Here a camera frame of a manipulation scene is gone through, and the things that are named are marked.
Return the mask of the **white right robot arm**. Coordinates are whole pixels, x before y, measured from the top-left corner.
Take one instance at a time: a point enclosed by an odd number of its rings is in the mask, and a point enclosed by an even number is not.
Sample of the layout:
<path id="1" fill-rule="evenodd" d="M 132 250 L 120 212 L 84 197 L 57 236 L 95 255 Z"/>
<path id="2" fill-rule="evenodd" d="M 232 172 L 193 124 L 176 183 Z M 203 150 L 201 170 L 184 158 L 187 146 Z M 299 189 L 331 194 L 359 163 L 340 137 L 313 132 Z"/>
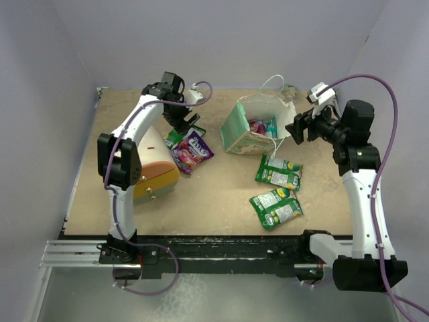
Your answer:
<path id="1" fill-rule="evenodd" d="M 305 262 L 320 258 L 328 264 L 339 290 L 385 293 L 407 276 L 408 264 L 396 258 L 385 224 L 381 158 L 369 143 L 374 108 L 351 100 L 340 119 L 335 117 L 334 107 L 328 105 L 318 115 L 312 110 L 298 114 L 286 129 L 297 144 L 321 138 L 332 145 L 351 209 L 352 244 L 341 244 L 327 231 L 305 230 L 298 255 Z"/>

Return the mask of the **red candy packet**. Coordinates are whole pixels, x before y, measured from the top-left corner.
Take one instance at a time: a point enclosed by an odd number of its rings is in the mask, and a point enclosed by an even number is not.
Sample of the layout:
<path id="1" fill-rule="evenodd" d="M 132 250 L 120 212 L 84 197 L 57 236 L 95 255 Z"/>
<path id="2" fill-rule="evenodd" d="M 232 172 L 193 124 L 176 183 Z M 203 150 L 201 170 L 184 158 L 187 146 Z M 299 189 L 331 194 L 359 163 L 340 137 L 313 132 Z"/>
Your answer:
<path id="1" fill-rule="evenodd" d="M 265 136 L 266 126 L 264 122 L 262 122 L 261 120 L 258 120 L 258 119 L 251 120 L 249 121 L 249 131 Z"/>

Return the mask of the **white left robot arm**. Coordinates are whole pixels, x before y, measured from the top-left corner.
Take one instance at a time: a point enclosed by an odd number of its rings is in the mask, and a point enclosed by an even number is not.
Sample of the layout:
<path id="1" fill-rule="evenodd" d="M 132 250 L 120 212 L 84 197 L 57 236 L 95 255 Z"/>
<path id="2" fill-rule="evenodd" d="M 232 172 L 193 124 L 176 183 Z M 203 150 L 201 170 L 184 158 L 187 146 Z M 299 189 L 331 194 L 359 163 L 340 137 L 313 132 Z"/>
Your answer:
<path id="1" fill-rule="evenodd" d="M 135 185 L 142 177 L 138 145 L 159 116 L 180 134 L 199 120 L 189 117 L 194 107 L 206 103 L 209 95 L 198 91 L 199 83 L 186 90 L 177 74 L 165 72 L 161 81 L 142 89 L 141 96 L 124 122 L 111 133 L 97 139 L 97 170 L 109 195 L 111 227 L 101 246 L 104 256 L 123 263 L 134 261 L 138 254 L 137 228 L 133 215 Z"/>

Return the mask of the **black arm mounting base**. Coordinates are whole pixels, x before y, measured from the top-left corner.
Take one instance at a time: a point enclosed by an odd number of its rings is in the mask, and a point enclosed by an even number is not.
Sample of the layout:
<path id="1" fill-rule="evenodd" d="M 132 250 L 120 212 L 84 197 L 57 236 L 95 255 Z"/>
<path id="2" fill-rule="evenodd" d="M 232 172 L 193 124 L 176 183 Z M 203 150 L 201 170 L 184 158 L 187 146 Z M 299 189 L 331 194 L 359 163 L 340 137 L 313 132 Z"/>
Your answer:
<path id="1" fill-rule="evenodd" d="M 121 262 L 100 252 L 119 278 L 159 279 L 163 274 L 273 274 L 317 283 L 328 266 L 306 251 L 303 235 L 139 235 L 137 256 Z"/>

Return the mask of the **teal snack packet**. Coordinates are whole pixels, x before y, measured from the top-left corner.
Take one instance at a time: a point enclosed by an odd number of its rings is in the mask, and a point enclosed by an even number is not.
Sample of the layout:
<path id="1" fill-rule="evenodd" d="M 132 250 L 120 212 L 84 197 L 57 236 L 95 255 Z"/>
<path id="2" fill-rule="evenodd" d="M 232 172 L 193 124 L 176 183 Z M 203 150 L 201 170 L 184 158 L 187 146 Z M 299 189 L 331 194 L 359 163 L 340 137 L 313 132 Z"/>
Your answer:
<path id="1" fill-rule="evenodd" d="M 265 123 L 265 135 L 271 139 L 276 139 L 278 137 L 275 117 L 272 117 Z"/>

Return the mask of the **white orange toy drawer box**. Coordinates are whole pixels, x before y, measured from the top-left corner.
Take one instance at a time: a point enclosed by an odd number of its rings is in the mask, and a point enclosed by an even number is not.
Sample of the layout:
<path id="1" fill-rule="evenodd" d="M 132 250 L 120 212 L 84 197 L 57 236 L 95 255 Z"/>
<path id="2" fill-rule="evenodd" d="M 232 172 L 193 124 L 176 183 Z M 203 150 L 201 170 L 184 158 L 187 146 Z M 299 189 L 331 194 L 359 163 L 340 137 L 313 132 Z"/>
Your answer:
<path id="1" fill-rule="evenodd" d="M 125 161 L 120 157 L 113 162 L 109 185 L 113 186 L 114 173 L 124 174 L 133 191 L 133 203 L 153 201 L 170 192 L 179 180 L 179 170 L 160 132 L 153 126 L 140 143 L 121 144 Z"/>

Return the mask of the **green paper gift bag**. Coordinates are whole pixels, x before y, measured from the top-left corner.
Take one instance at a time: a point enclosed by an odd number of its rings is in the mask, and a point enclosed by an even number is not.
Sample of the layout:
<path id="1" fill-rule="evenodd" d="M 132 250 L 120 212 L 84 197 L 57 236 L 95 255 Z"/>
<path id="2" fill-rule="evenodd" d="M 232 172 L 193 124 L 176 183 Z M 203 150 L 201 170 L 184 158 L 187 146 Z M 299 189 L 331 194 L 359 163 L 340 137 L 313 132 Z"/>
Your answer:
<path id="1" fill-rule="evenodd" d="M 234 107 L 221 126 L 220 133 L 223 150 L 237 155 L 272 155 L 291 134 L 286 126 L 296 116 L 294 99 L 298 89 L 285 82 L 280 74 L 282 85 L 276 94 L 265 93 L 264 86 L 258 92 L 237 99 Z"/>

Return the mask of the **purple Fox's bag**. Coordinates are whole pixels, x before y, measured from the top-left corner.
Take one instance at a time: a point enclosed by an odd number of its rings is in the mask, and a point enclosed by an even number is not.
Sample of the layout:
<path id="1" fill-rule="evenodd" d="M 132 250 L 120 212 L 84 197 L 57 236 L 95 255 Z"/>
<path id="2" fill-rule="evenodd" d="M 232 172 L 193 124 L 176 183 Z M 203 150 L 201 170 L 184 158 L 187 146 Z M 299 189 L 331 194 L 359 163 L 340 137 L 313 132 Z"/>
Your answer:
<path id="1" fill-rule="evenodd" d="M 188 175 L 192 174 L 192 170 L 197 164 L 214 156 L 214 152 L 196 131 L 173 147 L 170 154 L 179 171 Z"/>

